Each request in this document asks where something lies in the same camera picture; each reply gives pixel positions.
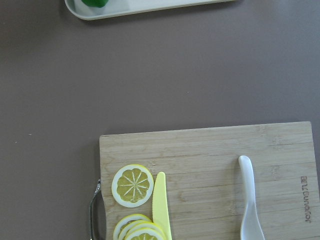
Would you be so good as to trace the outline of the white ceramic spoon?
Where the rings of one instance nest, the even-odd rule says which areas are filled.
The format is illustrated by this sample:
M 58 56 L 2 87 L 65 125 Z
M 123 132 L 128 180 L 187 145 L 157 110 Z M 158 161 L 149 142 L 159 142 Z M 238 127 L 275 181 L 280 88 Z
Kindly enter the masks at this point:
M 255 178 L 251 159 L 246 155 L 238 158 L 243 181 L 244 213 L 240 227 L 241 240 L 264 240 L 265 236 L 258 218 Z

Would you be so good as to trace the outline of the single lemon slice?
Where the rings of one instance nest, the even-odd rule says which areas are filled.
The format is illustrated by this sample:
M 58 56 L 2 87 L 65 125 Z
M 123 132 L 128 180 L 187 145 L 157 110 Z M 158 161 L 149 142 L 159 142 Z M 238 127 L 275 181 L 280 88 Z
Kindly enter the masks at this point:
M 129 164 L 114 175 L 111 192 L 115 201 L 126 208 L 136 208 L 146 203 L 154 189 L 151 172 L 143 165 Z

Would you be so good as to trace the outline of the wooden cutting board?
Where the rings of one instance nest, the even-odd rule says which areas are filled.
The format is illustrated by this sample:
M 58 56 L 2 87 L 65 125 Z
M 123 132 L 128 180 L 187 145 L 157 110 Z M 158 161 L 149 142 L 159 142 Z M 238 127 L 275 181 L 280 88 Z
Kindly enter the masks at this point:
M 103 135 L 99 139 L 106 239 L 120 219 L 152 216 L 152 201 L 127 208 L 112 196 L 129 164 L 166 175 L 175 240 L 238 240 L 244 213 L 238 158 L 251 159 L 257 214 L 267 240 L 317 240 L 320 196 L 308 121 Z

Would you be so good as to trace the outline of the beige rabbit tray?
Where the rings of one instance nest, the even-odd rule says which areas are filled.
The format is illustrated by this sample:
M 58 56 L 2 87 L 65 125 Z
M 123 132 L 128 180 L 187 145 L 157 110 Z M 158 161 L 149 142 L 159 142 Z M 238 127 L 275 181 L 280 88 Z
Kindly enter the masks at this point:
M 93 21 L 222 2 L 222 0 L 108 0 L 102 7 L 88 6 L 82 0 L 66 0 L 64 3 L 75 17 Z

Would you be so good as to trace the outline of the yellow plastic knife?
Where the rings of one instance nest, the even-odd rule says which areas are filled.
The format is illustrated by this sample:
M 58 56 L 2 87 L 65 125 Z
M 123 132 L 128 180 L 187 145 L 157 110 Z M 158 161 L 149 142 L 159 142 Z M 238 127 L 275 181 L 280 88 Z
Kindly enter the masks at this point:
M 166 174 L 156 176 L 152 195 L 152 219 L 163 231 L 167 240 L 172 239 L 170 216 L 167 199 Z

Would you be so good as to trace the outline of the green lime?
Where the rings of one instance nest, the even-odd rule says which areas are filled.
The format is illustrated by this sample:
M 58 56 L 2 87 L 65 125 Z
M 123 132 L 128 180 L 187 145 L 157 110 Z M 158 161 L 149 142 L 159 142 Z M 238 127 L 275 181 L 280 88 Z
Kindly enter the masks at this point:
M 82 2 L 91 8 L 103 8 L 108 3 L 108 0 L 82 0 Z

